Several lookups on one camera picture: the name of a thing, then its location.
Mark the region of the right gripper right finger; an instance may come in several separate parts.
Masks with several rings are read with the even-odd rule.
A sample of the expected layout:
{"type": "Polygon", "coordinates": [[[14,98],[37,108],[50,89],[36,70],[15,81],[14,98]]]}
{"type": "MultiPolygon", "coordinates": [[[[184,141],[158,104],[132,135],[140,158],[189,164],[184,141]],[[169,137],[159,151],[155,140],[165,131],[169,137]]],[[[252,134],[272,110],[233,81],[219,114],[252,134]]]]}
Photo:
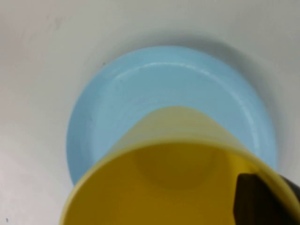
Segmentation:
{"type": "Polygon", "coordinates": [[[297,186],[295,183],[287,179],[286,177],[282,176],[282,178],[285,180],[285,182],[288,184],[288,186],[292,189],[294,194],[296,195],[297,199],[300,200],[300,187],[297,186]]]}

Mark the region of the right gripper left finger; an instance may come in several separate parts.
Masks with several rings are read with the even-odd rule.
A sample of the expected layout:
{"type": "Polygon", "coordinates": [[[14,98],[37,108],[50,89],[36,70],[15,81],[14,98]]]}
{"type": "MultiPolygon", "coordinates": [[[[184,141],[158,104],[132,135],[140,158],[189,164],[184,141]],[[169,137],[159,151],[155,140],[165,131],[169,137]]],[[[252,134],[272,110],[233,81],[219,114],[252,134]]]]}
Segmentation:
{"type": "Polygon", "coordinates": [[[237,225],[298,225],[299,222],[255,174],[237,178],[234,206],[237,225]]]}

